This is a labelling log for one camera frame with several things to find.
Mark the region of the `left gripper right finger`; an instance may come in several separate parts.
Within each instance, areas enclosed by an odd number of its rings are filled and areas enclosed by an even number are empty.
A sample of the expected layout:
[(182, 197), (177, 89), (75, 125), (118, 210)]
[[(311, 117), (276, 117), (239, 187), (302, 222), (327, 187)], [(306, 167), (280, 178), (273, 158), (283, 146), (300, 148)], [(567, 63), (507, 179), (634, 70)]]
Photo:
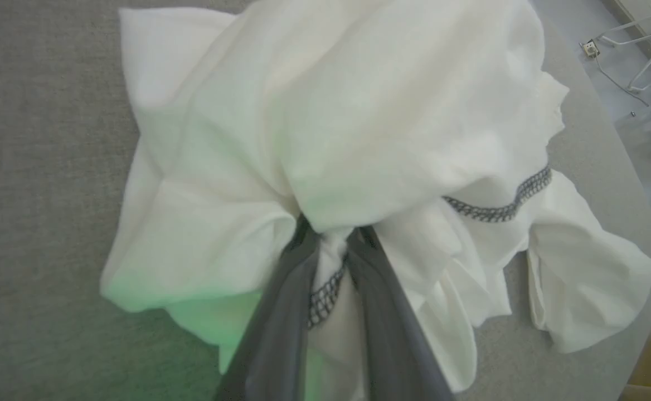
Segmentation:
[(370, 401), (455, 401), (430, 344), (371, 226), (347, 240), (359, 294)]

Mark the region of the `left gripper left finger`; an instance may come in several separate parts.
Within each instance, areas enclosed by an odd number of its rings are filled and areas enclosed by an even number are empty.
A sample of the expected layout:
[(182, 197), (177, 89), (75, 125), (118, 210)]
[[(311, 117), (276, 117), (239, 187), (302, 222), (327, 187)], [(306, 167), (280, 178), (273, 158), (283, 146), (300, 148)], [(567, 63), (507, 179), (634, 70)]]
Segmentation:
[(310, 294), (320, 236), (297, 220), (214, 401), (304, 401)]

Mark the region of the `white long-sleeve shirt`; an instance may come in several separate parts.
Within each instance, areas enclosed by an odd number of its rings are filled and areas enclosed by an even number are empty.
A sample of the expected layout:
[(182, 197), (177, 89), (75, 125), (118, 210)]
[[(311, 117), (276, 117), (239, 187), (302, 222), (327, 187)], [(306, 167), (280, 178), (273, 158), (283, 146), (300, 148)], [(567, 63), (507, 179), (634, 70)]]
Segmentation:
[(304, 401), (370, 401), (348, 237), (371, 226), (453, 394), (475, 328), (530, 316), (561, 353), (626, 329), (651, 259), (552, 169), (567, 86), (529, 0), (257, 0), (239, 14), (121, 8), (139, 140), (100, 280), (164, 310), (226, 373), (297, 220), (320, 236)]

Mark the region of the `white folding drying rack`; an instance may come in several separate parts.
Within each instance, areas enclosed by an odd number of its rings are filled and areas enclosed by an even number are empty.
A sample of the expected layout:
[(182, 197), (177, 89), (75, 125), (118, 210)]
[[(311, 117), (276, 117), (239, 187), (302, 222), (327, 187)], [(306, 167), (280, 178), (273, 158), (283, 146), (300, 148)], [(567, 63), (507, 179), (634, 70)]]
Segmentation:
[(648, 59), (640, 70), (624, 84), (633, 93), (651, 87), (651, 0), (601, 0), (620, 25), (603, 31), (594, 41), (618, 48), (633, 46)]

